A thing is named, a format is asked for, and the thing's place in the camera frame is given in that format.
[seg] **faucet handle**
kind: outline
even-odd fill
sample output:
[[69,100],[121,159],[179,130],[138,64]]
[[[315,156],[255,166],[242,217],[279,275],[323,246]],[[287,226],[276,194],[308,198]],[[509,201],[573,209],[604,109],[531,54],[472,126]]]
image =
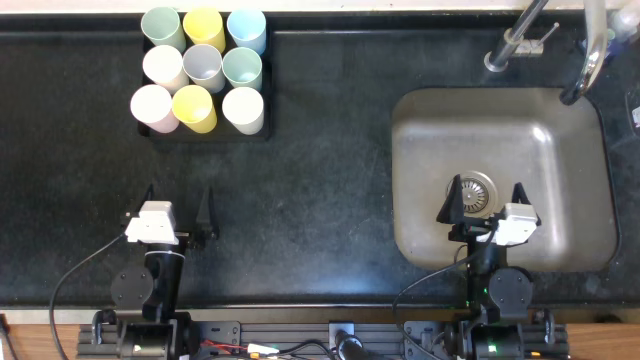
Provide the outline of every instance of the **faucet handle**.
[[530,39],[523,40],[514,52],[514,57],[533,57],[540,56],[544,52],[544,42],[560,27],[559,23],[554,23],[553,27],[547,31],[540,40]]

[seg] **black countertop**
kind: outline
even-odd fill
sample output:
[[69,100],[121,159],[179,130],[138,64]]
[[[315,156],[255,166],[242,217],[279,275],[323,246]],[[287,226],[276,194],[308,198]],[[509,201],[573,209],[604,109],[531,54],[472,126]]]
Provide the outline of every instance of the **black countertop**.
[[[513,15],[270,16],[272,138],[188,145],[136,132],[139,16],[4,19],[0,305],[45,305],[64,272],[121,231],[120,216],[149,183],[179,221],[195,216],[207,186],[214,191],[221,238],[188,253],[180,306],[389,303],[427,273],[393,240],[393,106],[424,87],[569,83],[584,60],[574,46],[581,15],[545,15],[531,36],[557,17],[541,58],[491,74],[482,58]],[[634,46],[588,96],[602,114],[619,254],[599,272],[534,274],[536,304],[640,300],[640,139],[628,112],[640,105],[639,63]],[[69,279],[60,304],[110,305],[111,279],[142,257],[142,247],[117,245]],[[464,278],[444,274],[415,293],[407,301],[460,306]]]

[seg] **white cup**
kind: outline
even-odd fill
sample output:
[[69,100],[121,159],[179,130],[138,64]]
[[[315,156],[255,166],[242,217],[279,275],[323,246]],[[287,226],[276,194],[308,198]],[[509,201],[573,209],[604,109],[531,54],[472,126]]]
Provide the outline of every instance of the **white cup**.
[[142,70],[154,83],[175,94],[189,85],[189,77],[182,69],[182,55],[169,45],[160,45],[152,48],[144,56]]
[[160,85],[146,85],[131,97],[131,113],[159,133],[170,133],[180,121],[171,111],[171,94]]
[[262,55],[267,48],[267,19],[260,10],[236,10],[227,19],[227,29],[236,45]]
[[249,48],[230,50],[222,59],[222,71],[233,87],[262,88],[262,59]]
[[154,45],[169,45],[183,52],[187,47],[180,16],[170,7],[157,7],[142,16],[140,27]]
[[222,113],[241,133],[253,135],[264,124],[264,100],[255,89],[235,88],[222,100]]
[[190,47],[184,53],[182,66],[193,82],[209,92],[217,93],[224,88],[222,55],[215,47],[208,44]]

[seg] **yellow cup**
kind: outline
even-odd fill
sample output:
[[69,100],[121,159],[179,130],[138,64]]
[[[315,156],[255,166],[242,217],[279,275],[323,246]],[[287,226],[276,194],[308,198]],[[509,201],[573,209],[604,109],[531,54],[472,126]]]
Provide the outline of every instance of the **yellow cup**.
[[224,51],[224,26],[218,10],[212,7],[193,9],[184,16],[182,26],[194,44],[209,44],[220,53]]
[[187,85],[173,95],[173,114],[200,134],[210,132],[218,123],[211,94],[198,85]]

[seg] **sink basin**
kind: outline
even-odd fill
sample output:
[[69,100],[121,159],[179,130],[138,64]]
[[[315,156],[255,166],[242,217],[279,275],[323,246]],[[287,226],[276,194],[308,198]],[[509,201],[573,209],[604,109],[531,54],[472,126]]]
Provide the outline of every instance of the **sink basin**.
[[425,89],[393,111],[395,239],[415,265],[453,262],[460,246],[436,222],[461,174],[467,216],[487,217],[521,182],[542,220],[508,251],[532,271],[606,266],[618,233],[600,118],[586,99],[560,103],[560,89]]

